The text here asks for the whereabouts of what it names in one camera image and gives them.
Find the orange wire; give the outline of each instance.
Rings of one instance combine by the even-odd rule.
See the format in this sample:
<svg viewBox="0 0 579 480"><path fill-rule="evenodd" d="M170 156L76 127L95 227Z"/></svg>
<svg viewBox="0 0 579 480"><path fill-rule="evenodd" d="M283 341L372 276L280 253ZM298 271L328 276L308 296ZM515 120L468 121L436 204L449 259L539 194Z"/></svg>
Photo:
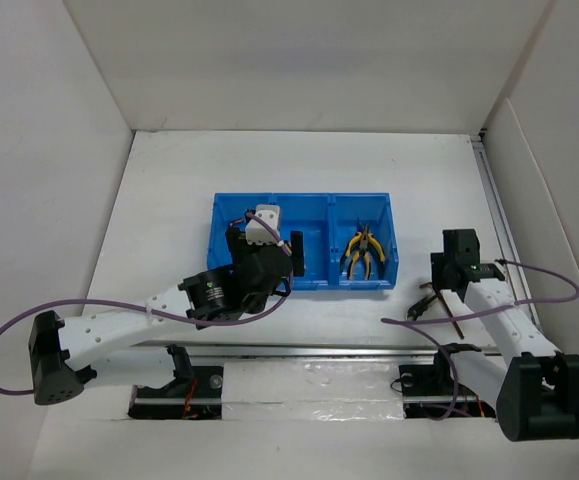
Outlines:
<svg viewBox="0 0 579 480"><path fill-rule="evenodd" d="M482 402L480 401L480 397L478 395L476 395L476 400L478 401L478 408L480 409L480 416L482 418L485 418L485 409L482 406Z"/></svg>
<svg viewBox="0 0 579 480"><path fill-rule="evenodd" d="M198 386L198 379L196 378L193 381L193 384L191 385L191 390L189 390L189 393L185 397L185 409L182 412L182 418L185 418L187 416L187 413L189 413L189 410L191 410L191 405L189 405L189 401L193 398L193 394L196 391L197 386Z"/></svg>

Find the yellow-handled pliers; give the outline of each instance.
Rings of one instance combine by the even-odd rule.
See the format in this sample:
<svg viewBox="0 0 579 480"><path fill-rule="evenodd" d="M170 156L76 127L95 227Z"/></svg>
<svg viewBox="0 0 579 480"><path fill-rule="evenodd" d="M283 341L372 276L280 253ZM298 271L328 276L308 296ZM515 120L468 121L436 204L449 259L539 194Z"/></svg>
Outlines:
<svg viewBox="0 0 579 480"><path fill-rule="evenodd" d="M358 225L358 232L349 240L349 243L345 247L345 251L340 258L340 273L344 271L349 257L351 257L351 262L347 270L347 278L349 280L353 278L353 270L361 258L365 263L365 280L369 280L369 276L371 275L371 257L374 258L378 265L378 277L384 277L385 252L380 242L369 232L368 223L364 227L360 224Z"/></svg>

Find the white wall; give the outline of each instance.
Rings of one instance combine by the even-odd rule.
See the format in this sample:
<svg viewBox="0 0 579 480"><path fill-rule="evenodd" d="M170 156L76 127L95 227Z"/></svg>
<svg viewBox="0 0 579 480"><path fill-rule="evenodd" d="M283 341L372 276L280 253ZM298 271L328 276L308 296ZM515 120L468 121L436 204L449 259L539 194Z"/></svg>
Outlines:
<svg viewBox="0 0 579 480"><path fill-rule="evenodd" d="M135 129L477 133L547 0L67 0Z"/></svg>
<svg viewBox="0 0 579 480"><path fill-rule="evenodd" d="M485 141L521 257L579 279L579 1L557 2ZM558 288L529 280L535 296ZM539 313L579 353L579 302Z"/></svg>
<svg viewBox="0 0 579 480"><path fill-rule="evenodd" d="M131 132L58 0L0 1L0 324L87 292ZM0 383L30 385L30 323ZM0 396L0 479L25 478L44 409Z"/></svg>

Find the black plastic part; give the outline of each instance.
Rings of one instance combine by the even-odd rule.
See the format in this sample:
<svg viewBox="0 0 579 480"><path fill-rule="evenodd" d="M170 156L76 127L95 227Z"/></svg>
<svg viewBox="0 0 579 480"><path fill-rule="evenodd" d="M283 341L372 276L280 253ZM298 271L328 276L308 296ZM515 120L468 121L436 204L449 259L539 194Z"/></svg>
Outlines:
<svg viewBox="0 0 579 480"><path fill-rule="evenodd" d="M464 301L470 282L485 278L503 281L503 273L493 263L480 263L480 241L474 229L443 230L444 252L431 254L433 289L452 290Z"/></svg>
<svg viewBox="0 0 579 480"><path fill-rule="evenodd" d="M58 330L64 327L56 312L37 315L29 336L29 361L36 405L55 405L80 395L84 384L96 377L85 368L74 372L65 364L69 352L60 349Z"/></svg>
<svg viewBox="0 0 579 480"><path fill-rule="evenodd" d="M173 380L164 387L158 389L160 396L173 398L189 390L195 378L189 354L183 347L170 345L167 347L167 353L173 359Z"/></svg>
<svg viewBox="0 0 579 480"><path fill-rule="evenodd" d="M305 275L305 255L302 232L291 231L291 263L294 277ZM234 265L240 265L249 255L260 252L264 248L274 248L282 251L276 245L255 245L247 243L247 236L237 226L227 228L225 232L227 247L231 253L231 261Z"/></svg>
<svg viewBox="0 0 579 480"><path fill-rule="evenodd" d="M223 377L224 368L218 365L193 367L193 377L198 379L198 384L191 399L191 410L187 412L185 419L189 420L215 420L222 415L222 406L219 402L222 396L222 386L216 387L211 384L211 377L218 375ZM186 389L180 389L174 397L164 395L162 389L148 387L134 387L133 400L129 406L128 415L137 420L179 420L184 413L184 400L189 393L190 382ZM160 399L158 403L141 402L145 399Z"/></svg>
<svg viewBox="0 0 579 480"><path fill-rule="evenodd" d="M553 385L548 388L543 379ZM579 356L511 360L496 402L500 428L513 442L579 438Z"/></svg>
<svg viewBox="0 0 579 480"><path fill-rule="evenodd" d="M480 352L478 347L468 344L450 343L443 346L451 356L459 352ZM403 399L407 397L448 397L453 395L453 378L449 362L437 352L432 365L400 365Z"/></svg>
<svg viewBox="0 0 579 480"><path fill-rule="evenodd" d="M229 322L244 313L262 313L270 295L289 295L292 272L305 273L302 232L291 232L290 257L277 245L250 245L236 226L227 228L225 238L233 264L185 278L178 285L192 305L188 317Z"/></svg>
<svg viewBox="0 0 579 480"><path fill-rule="evenodd" d="M232 267L220 267L185 278L178 289L187 292L193 308L187 316L198 320L238 320L244 293L232 272Z"/></svg>
<svg viewBox="0 0 579 480"><path fill-rule="evenodd" d="M471 390L466 391L467 395L473 395ZM448 402L433 402L434 404L449 406ZM478 405L477 401L469 400L466 401L464 396L458 397L458 401L456 402L456 410L462 410L466 414L470 415L471 417L482 417L484 413L485 418L495 418L496 412L493 408L487 405L485 402L480 402ZM405 403L403 405L403 412L405 414L405 418L412 419L412 418L434 418L440 417L442 414L445 413L445 410L442 408L433 408L429 405L425 405L425 403ZM449 417L454 418L464 418L463 415L459 413L452 412Z"/></svg>
<svg viewBox="0 0 579 480"><path fill-rule="evenodd" d="M414 303L407 310L407 318L411 318L412 321L417 320L419 317L422 316L423 313L425 313L429 309L429 307L436 298L438 298L438 295L433 294L423 298L417 303Z"/></svg>
<svg viewBox="0 0 579 480"><path fill-rule="evenodd" d="M302 232L291 231L291 263L294 277L305 276L305 250L302 241Z"/></svg>

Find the blue storage bin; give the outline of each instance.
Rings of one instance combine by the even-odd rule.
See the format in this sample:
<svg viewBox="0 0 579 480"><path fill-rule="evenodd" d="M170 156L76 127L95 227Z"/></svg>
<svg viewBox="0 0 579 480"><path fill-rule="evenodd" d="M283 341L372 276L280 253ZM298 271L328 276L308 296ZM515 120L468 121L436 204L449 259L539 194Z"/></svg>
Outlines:
<svg viewBox="0 0 579 480"><path fill-rule="evenodd" d="M291 230L303 233L306 270L304 277L295 279L295 290L384 290L395 286L398 249L388 193L217 193L207 249L209 269L231 263L225 231L245 210L260 204L282 209L282 238L288 240ZM371 225L385 251L384 278L378 278L374 264L369 280L364 280L362 262L355 267L354 279L347 278L346 268L340 273L340 257L356 233L358 221Z"/></svg>

